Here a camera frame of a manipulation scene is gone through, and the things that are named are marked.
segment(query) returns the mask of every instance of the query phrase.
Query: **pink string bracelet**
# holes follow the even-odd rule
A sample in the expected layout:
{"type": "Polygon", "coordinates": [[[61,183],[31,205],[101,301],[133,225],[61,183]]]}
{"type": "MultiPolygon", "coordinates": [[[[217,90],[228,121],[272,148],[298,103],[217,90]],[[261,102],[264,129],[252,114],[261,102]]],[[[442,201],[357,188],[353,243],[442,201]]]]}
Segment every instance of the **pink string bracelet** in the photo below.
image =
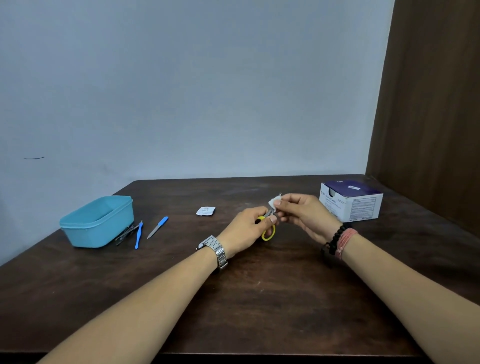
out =
{"type": "Polygon", "coordinates": [[[348,228],[342,233],[342,235],[340,235],[340,238],[338,239],[338,244],[336,246],[336,251],[335,251],[335,256],[338,259],[342,260],[343,249],[347,245],[352,235],[355,235],[355,234],[358,234],[358,231],[352,228],[348,228]]]}

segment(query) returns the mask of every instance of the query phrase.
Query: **plastic container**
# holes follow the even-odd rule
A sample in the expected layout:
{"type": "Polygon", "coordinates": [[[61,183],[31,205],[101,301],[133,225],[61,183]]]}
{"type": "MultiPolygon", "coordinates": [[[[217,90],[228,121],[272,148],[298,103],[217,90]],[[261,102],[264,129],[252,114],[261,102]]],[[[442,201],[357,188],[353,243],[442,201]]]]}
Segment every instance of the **plastic container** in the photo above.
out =
{"type": "Polygon", "coordinates": [[[133,222],[130,196],[105,196],[60,219],[60,227],[73,246],[99,248],[133,222]]]}

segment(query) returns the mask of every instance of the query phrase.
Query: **purple and white box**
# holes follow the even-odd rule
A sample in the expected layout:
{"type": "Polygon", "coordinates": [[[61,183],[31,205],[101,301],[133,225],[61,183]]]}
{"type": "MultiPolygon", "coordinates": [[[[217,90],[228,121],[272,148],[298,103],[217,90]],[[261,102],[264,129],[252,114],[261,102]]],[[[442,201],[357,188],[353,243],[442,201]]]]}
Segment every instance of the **purple and white box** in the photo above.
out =
{"type": "Polygon", "coordinates": [[[384,194],[357,181],[322,183],[320,202],[341,222],[378,218],[384,194]]]}

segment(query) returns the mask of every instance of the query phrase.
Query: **person's left hand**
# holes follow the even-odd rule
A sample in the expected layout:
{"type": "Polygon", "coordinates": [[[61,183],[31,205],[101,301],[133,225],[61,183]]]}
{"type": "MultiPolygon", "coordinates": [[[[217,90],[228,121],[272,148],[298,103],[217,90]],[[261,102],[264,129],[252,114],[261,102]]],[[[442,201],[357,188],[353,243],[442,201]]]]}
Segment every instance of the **person's left hand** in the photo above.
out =
{"type": "Polygon", "coordinates": [[[250,247],[265,230],[268,230],[266,236],[271,234],[272,225],[277,223],[275,215],[264,218],[258,224],[255,224],[255,220],[266,214],[267,211],[268,208],[264,206],[247,208],[240,212],[217,236],[217,240],[225,250],[227,259],[250,247]]]}

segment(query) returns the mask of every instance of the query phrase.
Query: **metal watch strap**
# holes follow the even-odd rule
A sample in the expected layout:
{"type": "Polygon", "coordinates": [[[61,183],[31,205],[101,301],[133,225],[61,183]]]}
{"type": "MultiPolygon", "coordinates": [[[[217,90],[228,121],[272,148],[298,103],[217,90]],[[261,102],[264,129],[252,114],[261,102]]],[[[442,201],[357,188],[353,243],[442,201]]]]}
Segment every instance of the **metal watch strap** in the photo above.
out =
{"type": "Polygon", "coordinates": [[[227,266],[228,262],[222,244],[220,244],[215,236],[210,235],[208,238],[198,244],[197,250],[202,249],[204,246],[208,246],[209,248],[213,249],[218,261],[218,269],[223,270],[227,266]]]}

